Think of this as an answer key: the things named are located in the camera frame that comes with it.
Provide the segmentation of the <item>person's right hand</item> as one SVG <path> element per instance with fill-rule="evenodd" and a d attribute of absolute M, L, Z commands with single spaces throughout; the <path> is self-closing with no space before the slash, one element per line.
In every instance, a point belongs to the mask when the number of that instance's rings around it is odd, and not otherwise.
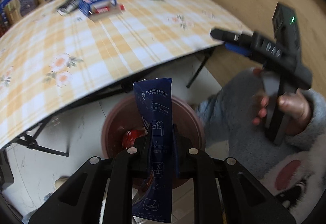
<path fill-rule="evenodd" d="M 269 97 L 262 91 L 258 92 L 254 97 L 258 112 L 252 123 L 258 126 L 267 115 Z M 303 132 L 311 121 L 312 110 L 301 91 L 298 89 L 296 93 L 285 93 L 278 98 L 277 102 L 279 109 L 290 116 L 285 134 L 295 136 Z"/>

